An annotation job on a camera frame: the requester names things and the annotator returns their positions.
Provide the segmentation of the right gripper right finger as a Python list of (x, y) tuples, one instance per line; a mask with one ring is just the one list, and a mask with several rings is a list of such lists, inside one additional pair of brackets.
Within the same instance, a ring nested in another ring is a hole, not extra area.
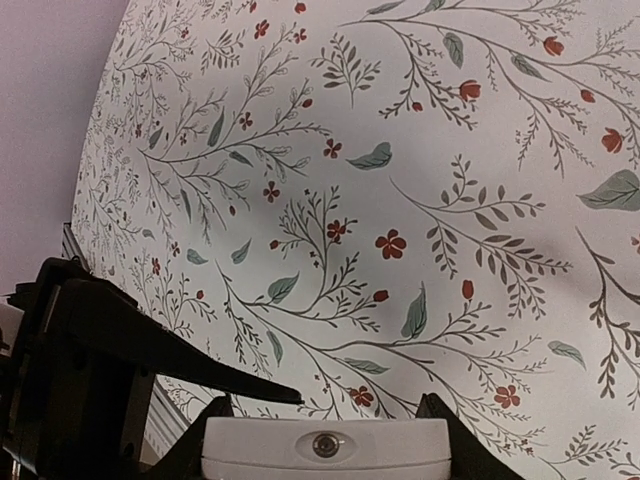
[(452, 479), (523, 480), (522, 476), (492, 455), (436, 393), (422, 395), (416, 417), (446, 421)]

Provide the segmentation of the floral table mat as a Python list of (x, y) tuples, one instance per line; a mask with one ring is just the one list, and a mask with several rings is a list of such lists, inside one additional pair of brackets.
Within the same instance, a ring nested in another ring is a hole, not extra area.
[(639, 475), (635, 1), (132, 1), (72, 230), (304, 399), (239, 416), (432, 391), (525, 478)]

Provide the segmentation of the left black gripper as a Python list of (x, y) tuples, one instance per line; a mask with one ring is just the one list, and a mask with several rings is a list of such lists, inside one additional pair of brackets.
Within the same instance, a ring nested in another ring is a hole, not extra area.
[(49, 258), (36, 281), (17, 285), (7, 300), (21, 317), (14, 338), (1, 320), (1, 447), (20, 465), (20, 478), (139, 473), (151, 372), (250, 399), (303, 403), (298, 390), (212, 359), (90, 277), (73, 261)]

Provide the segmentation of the white remote control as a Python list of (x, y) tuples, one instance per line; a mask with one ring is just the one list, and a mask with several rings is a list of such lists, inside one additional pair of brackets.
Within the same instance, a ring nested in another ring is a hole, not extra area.
[(205, 479), (439, 480), (452, 477), (441, 419), (207, 420)]

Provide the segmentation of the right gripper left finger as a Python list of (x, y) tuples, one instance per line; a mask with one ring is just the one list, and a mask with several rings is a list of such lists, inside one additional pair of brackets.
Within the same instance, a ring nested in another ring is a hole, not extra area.
[(177, 443), (149, 470), (152, 480), (202, 479), (202, 449), (207, 421), (213, 417), (232, 417), (229, 395), (215, 397), (205, 407)]

